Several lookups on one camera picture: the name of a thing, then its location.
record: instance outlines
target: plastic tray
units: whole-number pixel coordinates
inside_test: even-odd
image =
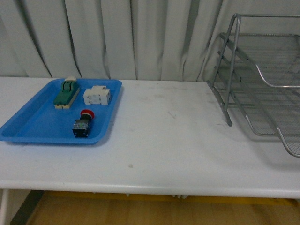
[[[95,144],[106,133],[122,83],[118,80],[78,79],[80,92],[70,109],[55,109],[53,100],[64,79],[49,82],[0,128],[0,140],[17,143]],[[110,89],[109,105],[86,105],[83,94],[94,85]],[[75,138],[73,124],[80,118],[82,109],[91,109],[90,135]]]

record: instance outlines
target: table surface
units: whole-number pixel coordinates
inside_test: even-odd
[[[51,79],[0,77],[0,126]],[[122,81],[95,145],[0,142],[0,188],[300,198],[300,158],[203,82]]]

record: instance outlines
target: curtain fold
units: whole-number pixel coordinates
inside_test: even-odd
[[[24,76],[51,77],[30,35],[30,28],[26,23],[25,16],[25,12],[22,12],[15,1],[1,1],[0,17],[19,66],[26,73]],[[14,71],[13,67],[7,70],[7,73],[12,75],[12,71]]]
[[[298,0],[2,0],[0,76],[206,81],[234,13],[300,14]],[[300,34],[298,20],[242,32]]]
[[[109,79],[101,2],[65,0],[65,3],[82,78]]]
[[[72,53],[72,35],[64,1],[24,1],[38,47],[52,77],[80,78]]]
[[[110,78],[135,80],[130,0],[102,0],[101,7]]]

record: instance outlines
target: green terminal block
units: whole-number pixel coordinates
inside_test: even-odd
[[[60,87],[60,92],[54,99],[56,109],[69,109],[79,93],[79,86],[75,78],[67,78]]]

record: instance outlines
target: metal wire rack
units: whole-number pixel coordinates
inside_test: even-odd
[[[234,14],[227,33],[220,34],[224,44],[214,79],[207,83],[229,126],[232,122],[227,110],[231,97],[255,134],[278,136],[288,153],[300,157],[300,37],[240,34],[244,16],[300,18],[299,15]],[[230,59],[225,56],[228,49]],[[223,88],[217,87],[217,77]]]

